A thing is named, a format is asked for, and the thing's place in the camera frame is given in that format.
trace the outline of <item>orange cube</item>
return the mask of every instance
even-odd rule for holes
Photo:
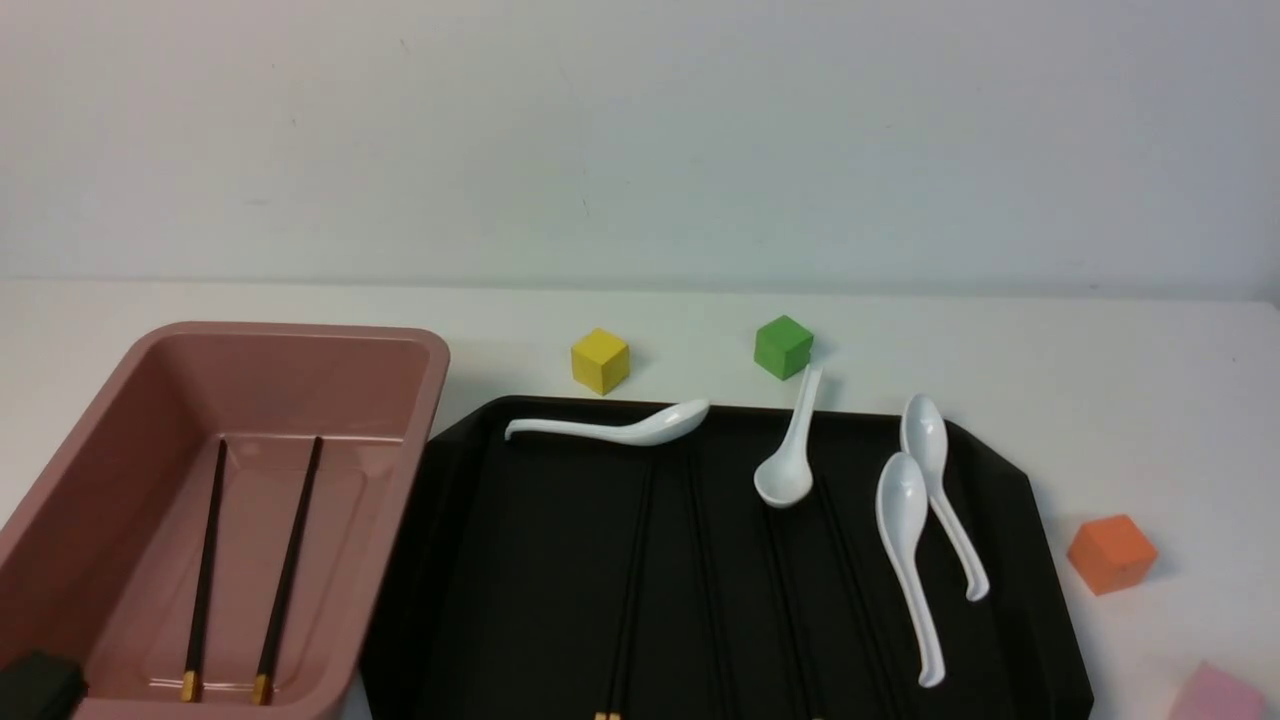
[[[1156,562],[1156,546],[1128,515],[1091,520],[1075,533],[1066,559],[1093,594],[1132,588]]]

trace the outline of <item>black tray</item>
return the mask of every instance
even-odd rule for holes
[[[534,433],[503,442],[518,416],[626,424],[658,407],[506,397],[428,445],[361,659],[375,717],[590,720],[604,710],[649,473],[625,720],[800,719],[803,678],[827,720],[1088,717],[1093,693],[1030,483],[963,428],[948,424],[945,482],[992,591],[965,600],[964,573],[931,515],[918,562],[947,676],[923,689],[874,515],[899,418],[818,413],[814,491],[785,511],[765,509],[751,475],[781,441],[787,411],[717,406],[692,434],[653,448]],[[710,583],[698,570],[695,516]],[[771,565],[769,537],[781,564]],[[771,579],[778,566],[790,614]],[[799,628],[799,664],[787,623]]]

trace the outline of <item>white spoon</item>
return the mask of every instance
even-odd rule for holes
[[[564,420],[524,419],[512,420],[507,425],[506,439],[515,433],[535,432],[559,436],[575,436],[603,439],[618,445],[650,447],[684,437],[703,423],[712,404],[707,400],[690,400],[649,415],[630,425],[593,425],[590,423],[568,423]]]
[[[915,546],[928,518],[929,501],[920,466],[910,455],[895,452],[876,486],[876,524],[915,626],[915,642],[920,646],[920,687],[924,688],[941,683],[947,674],[938,630],[933,626],[933,614],[915,566]]]
[[[791,424],[782,445],[768,460],[755,469],[755,492],[769,507],[791,507],[804,500],[813,488],[813,470],[809,469],[809,420],[818,397],[822,368],[809,365],[800,380],[800,397],[791,414]]]
[[[964,577],[969,580],[964,596],[970,602],[979,601],[991,591],[991,580],[987,579],[987,569],[983,568],[978,551],[969,541],[969,533],[960,524],[960,518],[956,518],[956,511],[942,488],[942,470],[947,465],[947,425],[932,400],[916,395],[906,404],[906,410],[902,411],[901,439],[902,450],[920,464],[924,487],[929,491],[929,506],[933,507],[933,514],[938,516],[942,529],[951,538],[951,546],[960,557]]]

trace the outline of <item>spoon handle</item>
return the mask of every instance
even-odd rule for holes
[[[782,445],[805,446],[809,442],[809,423],[813,420],[813,406],[818,400],[818,383],[822,382],[822,368],[808,365],[804,369],[804,378],[800,379],[800,397],[796,398],[796,409],[791,414],[791,424],[787,425],[787,434]]]
[[[621,445],[632,445],[631,436],[621,433],[622,428],[616,428],[611,425],[593,425],[590,423],[570,423],[566,420],[541,420],[541,419],[524,419],[512,420],[507,425],[506,439],[511,439],[515,433],[552,433],[557,436],[573,436],[585,437],[591,439],[603,439],[607,442],[617,442]]]
[[[929,601],[924,597],[924,585],[920,583],[915,559],[904,559],[896,565],[899,565],[895,568],[899,584],[902,585],[902,594],[906,597],[906,611],[911,615],[911,625],[915,626],[915,642],[920,646],[920,687],[932,688],[947,675],[946,662],[942,660],[942,643],[938,641],[937,628],[933,626],[933,614],[929,611]]]
[[[987,597],[987,592],[991,591],[987,569],[982,564],[982,557],[978,557],[978,551],[974,550],[969,533],[960,524],[955,509],[951,507],[951,500],[947,498],[946,493],[929,493],[929,506],[933,507],[933,514],[938,516],[942,529],[951,538],[951,547],[956,548],[960,566],[964,568],[964,577],[969,582],[964,593],[965,598],[969,602],[977,602]]]

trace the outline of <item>pink rectangular tray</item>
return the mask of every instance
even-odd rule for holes
[[[180,323],[140,340],[0,530],[0,666],[35,648],[81,662],[90,691],[77,720],[335,717],[448,363],[444,342],[416,329]],[[317,434],[276,694],[255,707]],[[221,437],[204,702],[187,705],[179,688]]]

